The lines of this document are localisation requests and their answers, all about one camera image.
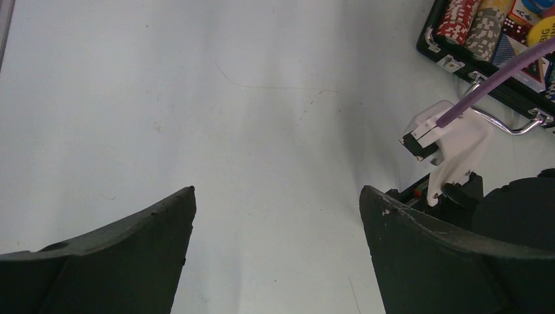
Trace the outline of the blue playing card deck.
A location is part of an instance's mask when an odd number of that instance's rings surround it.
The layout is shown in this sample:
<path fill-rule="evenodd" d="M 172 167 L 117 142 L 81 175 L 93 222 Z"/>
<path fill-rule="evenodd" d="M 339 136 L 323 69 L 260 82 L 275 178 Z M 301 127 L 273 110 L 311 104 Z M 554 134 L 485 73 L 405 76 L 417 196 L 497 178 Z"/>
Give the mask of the blue playing card deck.
<path fill-rule="evenodd" d="M 515 56 L 525 51 L 528 47 L 507 34 L 502 33 L 491 64 L 500 68 Z"/>

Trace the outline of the black poker set case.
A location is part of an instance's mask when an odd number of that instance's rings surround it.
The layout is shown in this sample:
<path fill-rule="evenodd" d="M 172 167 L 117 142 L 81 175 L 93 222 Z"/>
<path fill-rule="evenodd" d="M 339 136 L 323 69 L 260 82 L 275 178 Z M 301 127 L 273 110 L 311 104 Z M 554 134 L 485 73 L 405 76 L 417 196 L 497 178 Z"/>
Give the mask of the black poker set case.
<path fill-rule="evenodd" d="M 417 50 L 445 71 L 468 82 L 471 88 L 476 88 L 501 67 L 491 64 L 492 59 L 489 62 L 475 60 L 463 45 L 450 44 L 443 37 L 436 35 L 447 4 L 448 1 L 434 1 L 432 4 L 416 44 Z M 479 9 L 498 8 L 507 15 L 510 6 L 511 1 L 480 1 L 477 12 Z M 552 62 L 544 92 L 534 92 L 513 78 L 512 74 L 489 95 L 526 118 L 534 119 L 540 116 L 544 120 L 543 127 L 554 131 L 554 53 L 550 52 L 542 57 Z"/>

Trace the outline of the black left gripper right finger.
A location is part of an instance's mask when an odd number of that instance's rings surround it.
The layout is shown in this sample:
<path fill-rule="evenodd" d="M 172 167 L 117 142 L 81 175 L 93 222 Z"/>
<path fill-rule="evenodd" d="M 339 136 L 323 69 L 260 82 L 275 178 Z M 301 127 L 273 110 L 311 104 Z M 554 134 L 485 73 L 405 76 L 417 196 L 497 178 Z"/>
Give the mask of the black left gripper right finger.
<path fill-rule="evenodd" d="M 553 313 L 554 254 L 484 237 L 365 186 L 359 209 L 387 313 Z"/>

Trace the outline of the yellow big blind button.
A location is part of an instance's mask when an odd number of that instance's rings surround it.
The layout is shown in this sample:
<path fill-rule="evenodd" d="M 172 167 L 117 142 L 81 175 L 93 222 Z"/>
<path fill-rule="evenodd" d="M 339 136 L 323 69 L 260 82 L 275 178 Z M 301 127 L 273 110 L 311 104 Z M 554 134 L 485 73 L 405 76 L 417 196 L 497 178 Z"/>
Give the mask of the yellow big blind button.
<path fill-rule="evenodd" d="M 545 42 L 554 38 L 555 16 L 548 16 L 540 20 L 529 31 L 526 37 L 526 45 L 528 47 Z"/>

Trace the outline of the all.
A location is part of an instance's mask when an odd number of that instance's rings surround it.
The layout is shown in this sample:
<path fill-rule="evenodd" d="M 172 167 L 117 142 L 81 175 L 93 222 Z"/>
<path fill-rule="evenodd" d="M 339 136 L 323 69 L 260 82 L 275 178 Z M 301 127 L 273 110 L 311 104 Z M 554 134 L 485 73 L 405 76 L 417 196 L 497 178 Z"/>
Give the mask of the all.
<path fill-rule="evenodd" d="M 548 74 L 551 67 L 552 62 L 542 57 L 519 70 L 517 73 L 513 74 L 512 77 L 534 92 L 541 93 L 546 90 Z"/>

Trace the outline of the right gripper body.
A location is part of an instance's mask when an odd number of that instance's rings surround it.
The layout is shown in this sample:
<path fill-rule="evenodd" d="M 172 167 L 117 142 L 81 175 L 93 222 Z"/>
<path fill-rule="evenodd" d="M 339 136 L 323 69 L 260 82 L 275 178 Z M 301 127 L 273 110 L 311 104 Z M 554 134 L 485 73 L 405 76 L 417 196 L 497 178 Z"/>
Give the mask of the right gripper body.
<path fill-rule="evenodd" d="M 554 248 L 554 168 L 484 193 L 475 173 L 493 135 L 482 111 L 469 109 L 446 128 L 439 117 L 452 108 L 439 101 L 417 114 L 401 143 L 434 168 L 394 199 L 454 226 L 495 240 L 536 249 Z"/>

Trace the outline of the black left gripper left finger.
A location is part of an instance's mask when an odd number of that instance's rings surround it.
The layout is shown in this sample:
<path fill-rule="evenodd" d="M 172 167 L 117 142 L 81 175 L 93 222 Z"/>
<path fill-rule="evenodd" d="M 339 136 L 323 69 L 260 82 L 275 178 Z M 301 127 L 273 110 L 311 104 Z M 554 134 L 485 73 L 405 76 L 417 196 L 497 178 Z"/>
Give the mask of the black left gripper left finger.
<path fill-rule="evenodd" d="M 195 189 L 39 251 L 1 255 L 2 313 L 170 313 Z"/>

